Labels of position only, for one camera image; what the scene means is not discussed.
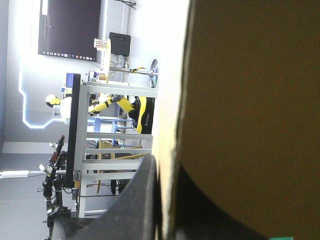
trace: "black monitor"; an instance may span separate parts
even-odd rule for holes
[[[38,54],[97,60],[101,0],[41,0]]]

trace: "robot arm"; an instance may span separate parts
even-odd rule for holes
[[[89,113],[101,112],[108,108],[112,103],[117,103],[127,113],[134,110],[134,106],[123,95],[112,95],[108,96],[104,102],[90,106]]]

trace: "metal rod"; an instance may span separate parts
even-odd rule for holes
[[[88,139],[143,139],[152,140],[151,134],[132,134],[132,133],[108,133],[108,132],[88,132]]]
[[[124,68],[124,67],[116,67],[116,66],[111,66],[110,71],[123,72],[123,73],[129,73],[129,74],[143,74],[143,75],[149,75],[150,77],[158,75],[157,72],[154,72],[152,70],[144,71],[144,70],[135,70],[135,69]]]

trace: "wall-mounted tv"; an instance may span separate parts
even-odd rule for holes
[[[102,0],[41,0],[38,54],[97,60]]]

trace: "wooden stick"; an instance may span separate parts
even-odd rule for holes
[[[148,155],[150,153],[140,153],[140,154],[136,154],[136,155],[130,155],[130,156],[122,156],[122,157],[117,157],[115,158],[116,160],[121,160],[121,159],[135,159],[135,158],[140,158],[143,157],[145,155]]]

